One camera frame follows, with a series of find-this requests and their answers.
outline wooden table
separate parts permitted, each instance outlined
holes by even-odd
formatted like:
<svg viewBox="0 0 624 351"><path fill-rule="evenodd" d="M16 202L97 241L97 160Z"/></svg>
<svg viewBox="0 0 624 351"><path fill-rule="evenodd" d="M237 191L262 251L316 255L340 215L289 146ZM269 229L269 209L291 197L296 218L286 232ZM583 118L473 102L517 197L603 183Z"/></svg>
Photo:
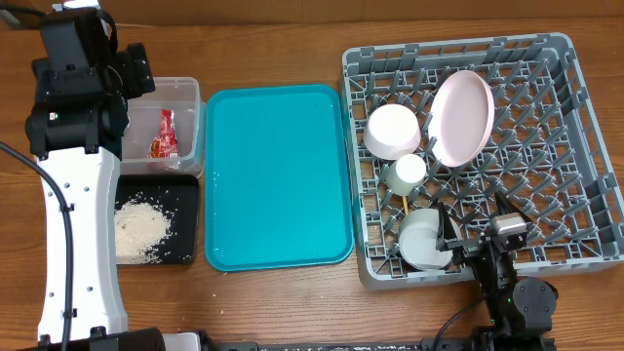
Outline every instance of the wooden table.
<svg viewBox="0 0 624 351"><path fill-rule="evenodd" d="M351 47L550 31L564 32L574 43L611 162L624 183L622 18L145 27L124 28L120 39L123 46L143 41L154 75L197 78L208 100L227 88L336 88L340 57ZM30 61L45 52L37 32L2 32L0 43L0 139L27 153L23 126L35 85ZM35 343L46 284L46 233L38 177L4 154L0 165L0 348L11 349ZM369 292L358 280L354 254L334 266L224 275L204 259L203 236L202 220L197 257L189 267L119 269L132 330L204 329L216 341L268 344L419 340L435 335L476 296L474 283ZM551 333L561 350L624 348L624 265L549 281L561 293ZM467 335L487 323L482 306L448 335Z"/></svg>

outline red snack packet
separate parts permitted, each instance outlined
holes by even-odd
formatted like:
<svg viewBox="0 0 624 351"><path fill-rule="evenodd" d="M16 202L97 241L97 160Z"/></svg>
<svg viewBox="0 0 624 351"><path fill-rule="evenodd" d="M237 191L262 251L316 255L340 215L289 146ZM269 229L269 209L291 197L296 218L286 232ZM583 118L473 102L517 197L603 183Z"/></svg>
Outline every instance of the red snack packet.
<svg viewBox="0 0 624 351"><path fill-rule="evenodd" d="M149 147L149 158L167 158L177 156L177 138L174 129L174 112L163 109L161 111L160 133L154 138Z"/></svg>

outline clear plastic container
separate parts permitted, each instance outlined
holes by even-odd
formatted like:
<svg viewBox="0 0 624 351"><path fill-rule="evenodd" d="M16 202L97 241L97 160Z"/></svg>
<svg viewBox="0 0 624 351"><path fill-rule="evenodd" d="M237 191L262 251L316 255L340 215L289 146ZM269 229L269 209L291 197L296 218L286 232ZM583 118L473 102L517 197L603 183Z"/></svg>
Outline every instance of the clear plastic container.
<svg viewBox="0 0 624 351"><path fill-rule="evenodd" d="M194 78L154 78L156 91L131 99L130 125L122 138L122 175L162 173L201 177L204 172L204 103ZM174 112L177 157L148 158L160 132L161 110Z"/></svg>

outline dish rack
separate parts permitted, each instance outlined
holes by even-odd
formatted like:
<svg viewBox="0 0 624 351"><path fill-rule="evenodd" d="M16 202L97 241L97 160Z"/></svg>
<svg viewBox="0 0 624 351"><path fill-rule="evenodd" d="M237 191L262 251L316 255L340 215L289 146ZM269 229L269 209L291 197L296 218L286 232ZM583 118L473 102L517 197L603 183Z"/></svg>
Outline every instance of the dish rack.
<svg viewBox="0 0 624 351"><path fill-rule="evenodd" d="M470 69L491 88L495 119L483 152L447 168L432 154L427 126L438 88ZM341 107L362 283L369 289L473 279L465 266L419 271L397 247L402 199L387 193L391 161L372 156L363 131L380 105L416 115L425 182L408 196L412 211L442 201L461 235L474 237L496 214L495 191L533 219L529 246L513 253L521 275L598 271L624 259L622 194L569 38L561 33L354 48L342 56Z"/></svg>

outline pink plate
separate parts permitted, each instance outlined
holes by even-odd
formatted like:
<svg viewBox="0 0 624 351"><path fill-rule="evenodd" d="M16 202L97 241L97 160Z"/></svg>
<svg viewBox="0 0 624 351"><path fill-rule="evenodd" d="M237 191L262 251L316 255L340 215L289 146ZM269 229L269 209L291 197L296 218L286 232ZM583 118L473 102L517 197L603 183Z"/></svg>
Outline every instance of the pink plate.
<svg viewBox="0 0 624 351"><path fill-rule="evenodd" d="M484 149L494 121L494 98L488 83L469 70L452 74L440 87L431 106L429 138L432 151L448 167L461 166Z"/></svg>

